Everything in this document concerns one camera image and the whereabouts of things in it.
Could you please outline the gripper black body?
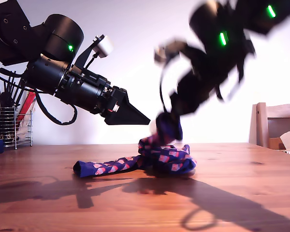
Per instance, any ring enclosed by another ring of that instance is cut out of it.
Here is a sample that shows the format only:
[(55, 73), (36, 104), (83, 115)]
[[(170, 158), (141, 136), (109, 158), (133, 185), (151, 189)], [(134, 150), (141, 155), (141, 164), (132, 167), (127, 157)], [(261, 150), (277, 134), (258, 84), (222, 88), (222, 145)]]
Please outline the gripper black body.
[(103, 76), (74, 66), (58, 68), (58, 86), (55, 97), (66, 104), (78, 106), (104, 118), (118, 113), (128, 98), (123, 88), (111, 86)]

